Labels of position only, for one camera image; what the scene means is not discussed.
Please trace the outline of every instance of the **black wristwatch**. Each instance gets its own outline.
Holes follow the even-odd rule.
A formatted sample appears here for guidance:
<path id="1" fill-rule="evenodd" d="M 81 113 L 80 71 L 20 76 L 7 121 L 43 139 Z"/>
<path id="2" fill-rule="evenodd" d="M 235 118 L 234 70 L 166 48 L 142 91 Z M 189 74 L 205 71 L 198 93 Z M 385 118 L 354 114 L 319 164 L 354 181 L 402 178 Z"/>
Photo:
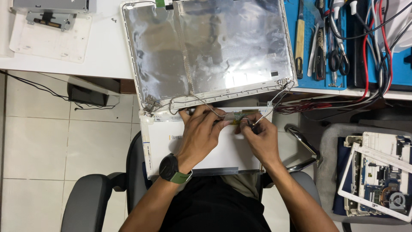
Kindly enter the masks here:
<path id="1" fill-rule="evenodd" d="M 176 184 L 183 184 L 192 175 L 192 171 L 190 171 L 188 174 L 180 173 L 178 167 L 178 159 L 176 158 L 176 156 L 170 153 L 160 162 L 159 174 L 160 177 L 164 180 Z"/>

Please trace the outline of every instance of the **white tiled floor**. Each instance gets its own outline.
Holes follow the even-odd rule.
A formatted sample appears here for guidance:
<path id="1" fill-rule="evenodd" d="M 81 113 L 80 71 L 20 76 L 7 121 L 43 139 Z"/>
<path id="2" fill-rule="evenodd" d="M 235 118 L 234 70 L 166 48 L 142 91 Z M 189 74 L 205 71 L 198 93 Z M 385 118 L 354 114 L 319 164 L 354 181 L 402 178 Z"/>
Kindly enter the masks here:
<path id="1" fill-rule="evenodd" d="M 67 83 L 31 72 L 12 75 L 67 96 Z M 60 231 L 76 180 L 126 170 L 129 143 L 140 131 L 135 95 L 109 97 L 114 109 L 76 110 L 13 78 L 7 80 L 1 231 Z M 125 220 L 126 193 L 112 192 L 103 231 Z"/>

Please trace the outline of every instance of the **black shirt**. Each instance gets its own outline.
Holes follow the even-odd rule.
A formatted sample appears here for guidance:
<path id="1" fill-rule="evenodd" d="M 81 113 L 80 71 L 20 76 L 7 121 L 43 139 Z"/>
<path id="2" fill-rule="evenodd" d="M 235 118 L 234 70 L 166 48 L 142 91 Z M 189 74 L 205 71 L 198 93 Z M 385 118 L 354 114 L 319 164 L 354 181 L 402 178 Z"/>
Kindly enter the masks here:
<path id="1" fill-rule="evenodd" d="M 173 198 L 160 231 L 270 232 L 263 210 L 220 176 L 194 177 Z"/>

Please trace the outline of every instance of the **person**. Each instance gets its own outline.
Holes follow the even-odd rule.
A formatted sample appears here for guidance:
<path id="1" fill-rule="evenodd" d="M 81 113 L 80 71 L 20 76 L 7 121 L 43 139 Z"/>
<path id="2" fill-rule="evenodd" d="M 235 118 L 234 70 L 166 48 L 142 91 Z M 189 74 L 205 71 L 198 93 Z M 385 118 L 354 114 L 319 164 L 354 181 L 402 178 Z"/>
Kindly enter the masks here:
<path id="1" fill-rule="evenodd" d="M 219 115 L 225 114 L 221 109 L 213 110 Z M 206 105 L 198 106 L 191 116 L 186 111 L 180 111 L 179 114 L 185 130 L 175 157 L 178 171 L 188 174 L 217 146 L 219 133 L 229 121 L 218 118 Z M 246 117 L 256 122 L 262 115 L 254 113 Z M 322 207 L 282 165 L 276 126 L 266 118 L 257 125 L 256 135 L 242 120 L 235 133 L 244 135 L 253 154 L 272 178 L 296 230 L 337 232 L 338 229 Z M 224 181 L 225 177 L 194 177 L 185 183 L 184 190 L 178 194 L 180 184 L 158 178 L 119 231 L 271 231 L 263 217 L 263 205 L 254 198 L 256 189 L 249 187 L 248 195 L 245 193 L 248 192 L 247 188 L 236 188 L 236 185 L 233 188 Z"/>

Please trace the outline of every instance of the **green watch strap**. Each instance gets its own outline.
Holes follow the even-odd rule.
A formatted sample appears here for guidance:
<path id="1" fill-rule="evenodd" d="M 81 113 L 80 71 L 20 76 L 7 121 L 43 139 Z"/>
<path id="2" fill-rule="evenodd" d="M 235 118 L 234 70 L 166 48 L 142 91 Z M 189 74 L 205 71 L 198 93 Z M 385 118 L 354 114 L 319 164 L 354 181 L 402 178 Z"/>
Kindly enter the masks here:
<path id="1" fill-rule="evenodd" d="M 189 179 L 189 177 L 192 175 L 192 171 L 190 171 L 188 174 L 183 174 L 180 172 L 175 172 L 173 177 L 170 179 L 170 182 L 176 183 L 176 184 L 183 184 L 186 182 L 186 180 Z"/>

